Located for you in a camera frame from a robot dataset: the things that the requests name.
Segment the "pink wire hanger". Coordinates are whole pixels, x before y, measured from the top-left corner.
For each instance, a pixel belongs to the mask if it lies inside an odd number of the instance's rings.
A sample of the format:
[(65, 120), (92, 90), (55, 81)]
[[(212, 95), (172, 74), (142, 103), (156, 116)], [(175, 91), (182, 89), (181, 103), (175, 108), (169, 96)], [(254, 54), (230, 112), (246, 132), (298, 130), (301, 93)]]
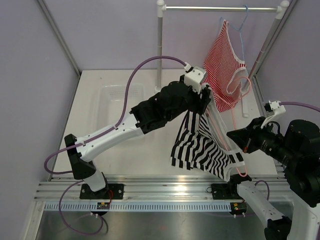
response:
[[(244, 94), (242, 94), (242, 92), (240, 92), (241, 96), (239, 96), (236, 101), (228, 102), (225, 99), (223, 99), (222, 97), (220, 97), (219, 95), (217, 96), (217, 99), (221, 100), (226, 105), (230, 106), (231, 117), (232, 117), (232, 123), (233, 123), (234, 130), (237, 130), (237, 124), (236, 124), (235, 115), (234, 115), (234, 107), (238, 104), (238, 102), (240, 100), (242, 100), (245, 96), (247, 96), (252, 90), (252, 81), (250, 80), (250, 78), (248, 76), (242, 76), (242, 77), (237, 78), (236, 80), (240, 80), (242, 78), (247, 80), (247, 82), (249, 83), (249, 87), (248, 87), (248, 90)], [(244, 173), (241, 173), (238, 167), (236, 167), (236, 170), (237, 170), (237, 173), (238, 173), (238, 175), (240, 177), (244, 178), (244, 177), (248, 176), (248, 170), (247, 170), (245, 165), (244, 165), (244, 170), (245, 170)]]

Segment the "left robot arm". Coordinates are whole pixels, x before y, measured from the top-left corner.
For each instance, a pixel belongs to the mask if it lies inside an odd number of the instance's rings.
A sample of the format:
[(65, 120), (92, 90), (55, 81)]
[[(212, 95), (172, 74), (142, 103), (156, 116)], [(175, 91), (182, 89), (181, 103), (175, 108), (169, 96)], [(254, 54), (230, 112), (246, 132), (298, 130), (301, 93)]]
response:
[(203, 114), (211, 101), (209, 87), (199, 92), (182, 81), (173, 81), (149, 99), (140, 102), (115, 125), (104, 127), (89, 136), (65, 136), (64, 143), (74, 179), (82, 180), (82, 199), (111, 197), (104, 174), (94, 164), (94, 158), (131, 138), (163, 128), (186, 111)]

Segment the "black white striped tank top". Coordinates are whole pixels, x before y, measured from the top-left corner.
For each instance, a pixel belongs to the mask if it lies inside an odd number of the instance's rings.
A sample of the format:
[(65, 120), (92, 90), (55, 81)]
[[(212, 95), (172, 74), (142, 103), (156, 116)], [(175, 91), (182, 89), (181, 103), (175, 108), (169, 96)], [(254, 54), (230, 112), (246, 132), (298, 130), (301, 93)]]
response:
[(228, 182), (233, 169), (244, 167), (241, 150), (227, 137), (227, 126), (213, 93), (203, 114), (187, 111), (170, 154), (173, 167), (199, 169)]

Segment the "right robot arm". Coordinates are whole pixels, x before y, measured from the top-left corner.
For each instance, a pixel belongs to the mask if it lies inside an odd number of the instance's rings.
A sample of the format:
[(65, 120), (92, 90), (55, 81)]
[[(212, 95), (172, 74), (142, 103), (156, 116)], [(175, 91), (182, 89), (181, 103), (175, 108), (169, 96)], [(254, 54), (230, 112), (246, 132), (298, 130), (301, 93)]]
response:
[(258, 117), (242, 129), (226, 135), (246, 154), (262, 151), (284, 165), (292, 191), (293, 215), (275, 209), (252, 181), (227, 185), (232, 198), (242, 197), (264, 226), (267, 240), (318, 240), (320, 238), (320, 129), (310, 121), (296, 119), (285, 135), (272, 132)]

